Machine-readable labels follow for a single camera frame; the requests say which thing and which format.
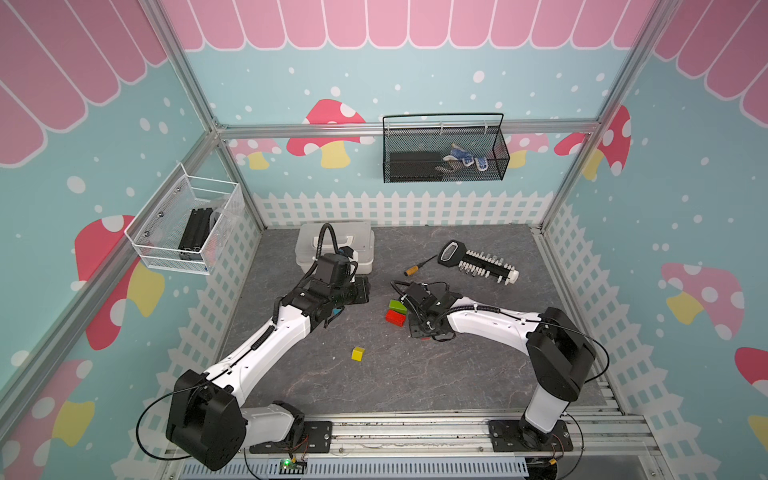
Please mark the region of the yellow small block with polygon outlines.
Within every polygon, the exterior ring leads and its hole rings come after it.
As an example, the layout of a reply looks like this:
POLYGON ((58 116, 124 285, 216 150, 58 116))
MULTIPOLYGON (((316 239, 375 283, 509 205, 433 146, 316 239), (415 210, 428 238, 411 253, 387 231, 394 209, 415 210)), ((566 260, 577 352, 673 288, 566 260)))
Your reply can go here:
POLYGON ((351 359, 357 362, 361 362, 363 360, 365 353, 365 349, 362 347, 355 347, 351 354, 351 359))

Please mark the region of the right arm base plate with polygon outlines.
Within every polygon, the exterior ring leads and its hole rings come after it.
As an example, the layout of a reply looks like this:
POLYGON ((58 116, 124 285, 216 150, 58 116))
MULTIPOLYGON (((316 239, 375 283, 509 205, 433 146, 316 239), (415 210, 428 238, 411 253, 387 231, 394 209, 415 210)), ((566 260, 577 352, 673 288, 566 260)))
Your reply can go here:
POLYGON ((541 433, 524 419, 492 419, 487 423, 492 448, 496 453, 549 452, 574 450, 570 432, 563 420, 557 420, 550 433, 541 433))

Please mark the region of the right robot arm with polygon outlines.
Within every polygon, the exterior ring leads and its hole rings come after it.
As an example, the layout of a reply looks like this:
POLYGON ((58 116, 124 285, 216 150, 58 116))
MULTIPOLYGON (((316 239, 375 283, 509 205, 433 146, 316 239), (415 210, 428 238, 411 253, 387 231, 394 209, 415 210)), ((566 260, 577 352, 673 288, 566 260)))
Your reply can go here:
POLYGON ((445 342, 458 334, 472 334, 528 356, 537 386, 518 424, 524 435, 550 437, 583 386, 597 378, 590 372, 604 347, 558 308, 513 311, 449 290, 438 297, 417 283, 400 294, 400 302, 422 336, 445 342))

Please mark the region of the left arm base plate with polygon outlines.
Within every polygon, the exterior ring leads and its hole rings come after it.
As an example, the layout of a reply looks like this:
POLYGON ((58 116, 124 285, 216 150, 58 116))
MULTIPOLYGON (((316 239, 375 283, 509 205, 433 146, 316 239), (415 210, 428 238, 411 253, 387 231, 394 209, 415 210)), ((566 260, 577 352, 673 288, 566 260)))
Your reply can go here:
POLYGON ((248 450, 251 454, 327 454, 330 452, 332 432, 333 423, 330 421, 301 421, 291 427, 284 440, 252 445, 248 450))

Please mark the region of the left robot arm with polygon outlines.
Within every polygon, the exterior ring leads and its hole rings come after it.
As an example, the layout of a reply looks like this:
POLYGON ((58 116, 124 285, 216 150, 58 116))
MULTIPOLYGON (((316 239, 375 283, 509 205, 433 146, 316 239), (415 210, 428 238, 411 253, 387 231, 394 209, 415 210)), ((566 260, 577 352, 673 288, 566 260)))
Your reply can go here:
POLYGON ((325 288, 316 280, 276 300, 271 318, 228 356, 203 372, 188 370, 171 392, 149 404, 170 400, 165 437, 212 471, 226 466, 245 447, 294 441, 303 414, 275 401, 246 414, 243 405, 265 374, 318 326, 327 326, 348 305, 369 301, 370 283, 357 278, 325 288))

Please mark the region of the green rectangular block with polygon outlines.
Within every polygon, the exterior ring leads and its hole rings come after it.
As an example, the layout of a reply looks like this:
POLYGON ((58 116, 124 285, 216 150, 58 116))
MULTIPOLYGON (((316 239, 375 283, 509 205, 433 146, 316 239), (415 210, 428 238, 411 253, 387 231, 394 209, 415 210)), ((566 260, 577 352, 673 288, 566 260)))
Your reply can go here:
POLYGON ((398 300, 390 300, 389 309, 402 315, 406 315, 408 312, 407 308, 398 300))

